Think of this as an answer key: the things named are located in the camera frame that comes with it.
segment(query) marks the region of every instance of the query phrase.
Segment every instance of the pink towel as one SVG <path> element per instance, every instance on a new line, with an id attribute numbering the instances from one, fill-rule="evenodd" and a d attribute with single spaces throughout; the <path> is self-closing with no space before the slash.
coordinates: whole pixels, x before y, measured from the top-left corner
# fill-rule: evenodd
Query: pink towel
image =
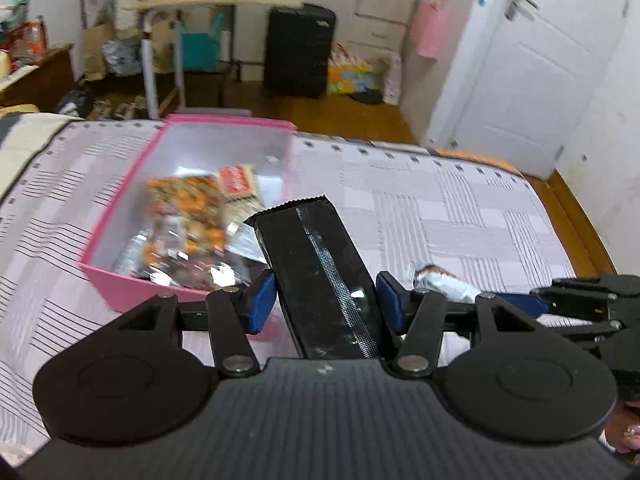
<path id="1" fill-rule="evenodd" d="M 424 1 L 415 13 L 410 37 L 419 56 L 438 59 L 449 25 L 449 11 Z"/>

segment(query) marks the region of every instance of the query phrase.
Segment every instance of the snack package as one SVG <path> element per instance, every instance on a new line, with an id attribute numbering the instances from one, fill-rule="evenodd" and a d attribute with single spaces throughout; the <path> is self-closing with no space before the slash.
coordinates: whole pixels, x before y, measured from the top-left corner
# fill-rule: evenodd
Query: snack package
<path id="1" fill-rule="evenodd" d="M 172 176 L 147 184 L 154 228 L 144 247 L 146 265 L 224 251 L 223 200 L 214 177 Z"/>
<path id="2" fill-rule="evenodd" d="M 225 166 L 218 170 L 220 188 L 226 199 L 226 249 L 245 258 L 264 263 L 264 255 L 254 230 L 244 225 L 249 216 L 264 205 L 255 183 L 254 167 L 248 164 Z"/>
<path id="3" fill-rule="evenodd" d="M 42 16 L 28 23 L 26 39 L 31 59 L 40 59 L 47 53 L 47 29 Z"/>

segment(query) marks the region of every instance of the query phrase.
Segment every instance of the black snack package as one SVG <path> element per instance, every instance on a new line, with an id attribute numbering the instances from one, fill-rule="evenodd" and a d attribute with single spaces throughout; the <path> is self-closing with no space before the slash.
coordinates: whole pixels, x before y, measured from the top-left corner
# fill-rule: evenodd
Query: black snack package
<path id="1" fill-rule="evenodd" d="M 325 197 L 287 202 L 246 220 L 276 275 L 298 352 L 308 359 L 393 359 L 373 281 Z"/>

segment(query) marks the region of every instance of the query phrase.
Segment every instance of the bed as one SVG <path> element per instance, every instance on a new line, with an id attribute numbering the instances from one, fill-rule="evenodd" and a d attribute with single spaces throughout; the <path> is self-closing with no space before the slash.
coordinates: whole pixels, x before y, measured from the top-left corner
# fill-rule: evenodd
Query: bed
<path id="1" fill-rule="evenodd" d="M 160 126 L 0 119 L 0 442 L 46 442 L 31 397 L 37 370 L 117 315 L 76 261 Z M 535 192 L 495 161 L 296 134 L 283 200 L 319 194 L 373 276 L 386 269 L 410 286 L 415 266 L 433 262 L 481 290 L 527 292 L 574 275 Z M 212 364 L 206 335 L 187 334 L 184 346 Z"/>

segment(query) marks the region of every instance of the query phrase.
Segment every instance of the candy wrapper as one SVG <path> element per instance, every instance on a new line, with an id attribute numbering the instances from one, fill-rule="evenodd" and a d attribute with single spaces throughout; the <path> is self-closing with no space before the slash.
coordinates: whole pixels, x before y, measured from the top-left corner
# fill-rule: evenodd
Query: candy wrapper
<path id="1" fill-rule="evenodd" d="M 473 303 L 480 290 L 473 285 L 463 282 L 442 267 L 413 262 L 409 273 L 412 275 L 414 288 L 429 288 L 444 294 L 449 301 Z"/>
<path id="2" fill-rule="evenodd" d="M 225 166 L 218 174 L 226 198 L 226 250 L 266 263 L 254 230 L 244 224 L 249 216 L 264 209 L 255 183 L 254 167 L 248 164 Z"/>

